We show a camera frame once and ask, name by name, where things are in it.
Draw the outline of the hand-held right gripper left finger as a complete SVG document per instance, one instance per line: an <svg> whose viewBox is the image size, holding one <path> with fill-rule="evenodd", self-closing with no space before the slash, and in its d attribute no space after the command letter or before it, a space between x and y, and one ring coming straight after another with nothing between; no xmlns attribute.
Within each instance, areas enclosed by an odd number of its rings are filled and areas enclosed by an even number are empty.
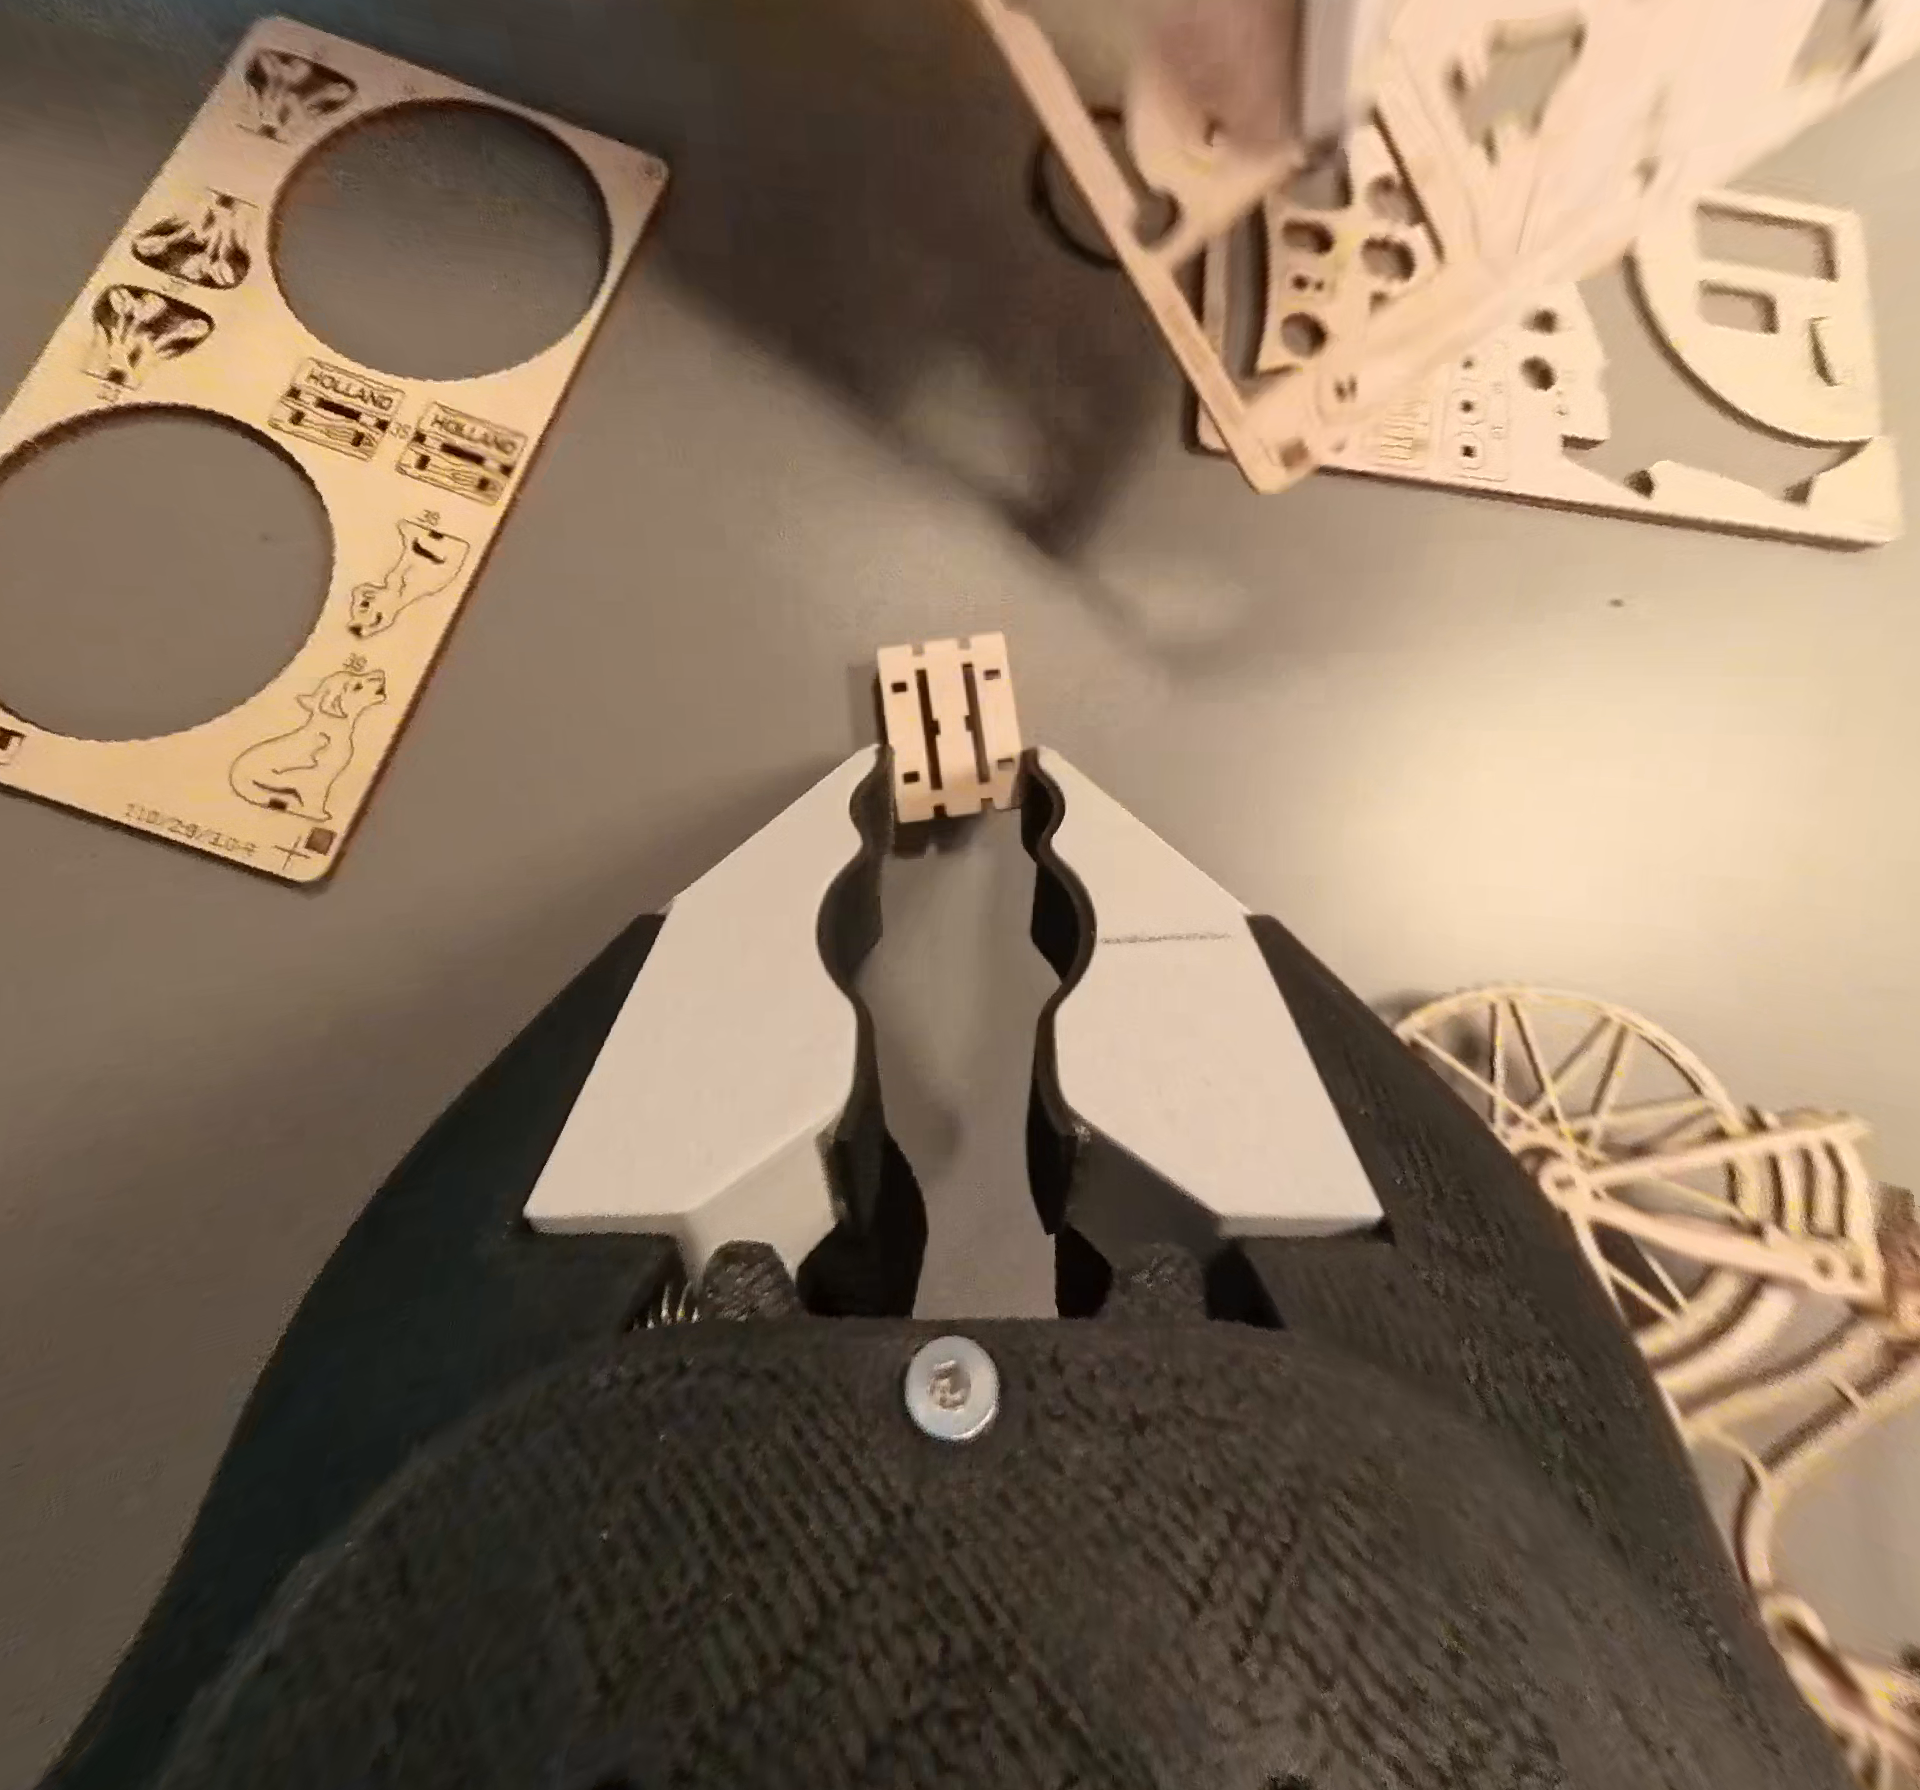
<svg viewBox="0 0 1920 1790"><path fill-rule="evenodd" d="M689 1282L724 1246L770 1246L818 1312L913 1310L927 1204L859 995L888 770L853 752L667 905L522 1204L534 1230L663 1237Z"/></svg>

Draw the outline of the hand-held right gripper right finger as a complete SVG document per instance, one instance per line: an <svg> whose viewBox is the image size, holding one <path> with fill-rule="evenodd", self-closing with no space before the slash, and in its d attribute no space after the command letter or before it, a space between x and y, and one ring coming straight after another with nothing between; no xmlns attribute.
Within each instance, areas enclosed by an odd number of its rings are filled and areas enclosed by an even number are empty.
<svg viewBox="0 0 1920 1790"><path fill-rule="evenodd" d="M1256 917L1064 752L1028 758L1031 940L1057 977L1028 1107L1060 1315L1123 1262L1200 1275L1251 1243L1365 1240L1385 1208L1266 960Z"/></svg>

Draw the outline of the small slatted wooden crate part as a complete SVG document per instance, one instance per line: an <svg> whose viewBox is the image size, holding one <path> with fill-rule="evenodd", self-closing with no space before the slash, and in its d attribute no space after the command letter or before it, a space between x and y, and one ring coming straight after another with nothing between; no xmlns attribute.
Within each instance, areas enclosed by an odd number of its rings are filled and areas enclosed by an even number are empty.
<svg viewBox="0 0 1920 1790"><path fill-rule="evenodd" d="M1017 808L1026 737L1001 632L879 648L878 700L900 857Z"/></svg>

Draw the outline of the wooden bicycle model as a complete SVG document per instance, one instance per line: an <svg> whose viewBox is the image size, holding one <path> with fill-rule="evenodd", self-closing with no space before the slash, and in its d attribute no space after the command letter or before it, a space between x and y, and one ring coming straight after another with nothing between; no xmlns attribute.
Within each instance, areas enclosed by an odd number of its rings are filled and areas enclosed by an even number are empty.
<svg viewBox="0 0 1920 1790"><path fill-rule="evenodd" d="M1791 1504L1914 1410L1914 1198L1848 1112L1744 1107L1641 1013L1550 987L1395 1026L1560 1214L1710 1491L1741 1584L1858 1786L1914 1786L1914 1648L1845 1648L1780 1567Z"/></svg>

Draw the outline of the black rubber band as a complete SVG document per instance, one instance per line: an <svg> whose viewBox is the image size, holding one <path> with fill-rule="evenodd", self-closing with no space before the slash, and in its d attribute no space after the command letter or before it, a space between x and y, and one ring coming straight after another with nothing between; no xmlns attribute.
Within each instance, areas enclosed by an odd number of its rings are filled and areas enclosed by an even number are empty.
<svg viewBox="0 0 1920 1790"><path fill-rule="evenodd" d="M1026 203L1041 231L1075 264L1118 272L1122 260L1053 143L1041 139L1026 172Z"/></svg>

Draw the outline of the wooden sheet with rounded cutouts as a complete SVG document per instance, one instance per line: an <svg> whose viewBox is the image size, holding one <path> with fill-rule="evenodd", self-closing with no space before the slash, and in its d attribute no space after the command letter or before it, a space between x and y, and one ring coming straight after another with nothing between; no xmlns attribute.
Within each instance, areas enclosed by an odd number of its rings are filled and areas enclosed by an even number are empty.
<svg viewBox="0 0 1920 1790"><path fill-rule="evenodd" d="M1904 531L1864 218L1718 190L1532 289L1328 475L1812 549Z"/></svg>

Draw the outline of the wooden sheet with round holes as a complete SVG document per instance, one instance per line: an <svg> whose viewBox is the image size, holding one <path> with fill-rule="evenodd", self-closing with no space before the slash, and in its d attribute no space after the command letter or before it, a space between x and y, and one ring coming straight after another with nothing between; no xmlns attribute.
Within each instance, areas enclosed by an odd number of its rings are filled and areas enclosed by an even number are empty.
<svg viewBox="0 0 1920 1790"><path fill-rule="evenodd" d="M607 266L539 355L460 380L385 373L314 335L275 268L279 207L343 130L405 110L525 123L584 170ZM227 421L317 494L331 580L254 694L199 727L84 739L5 705L5 789L300 888L339 867L577 364L668 165L290 18L254 22L5 406L5 466L131 415Z"/></svg>

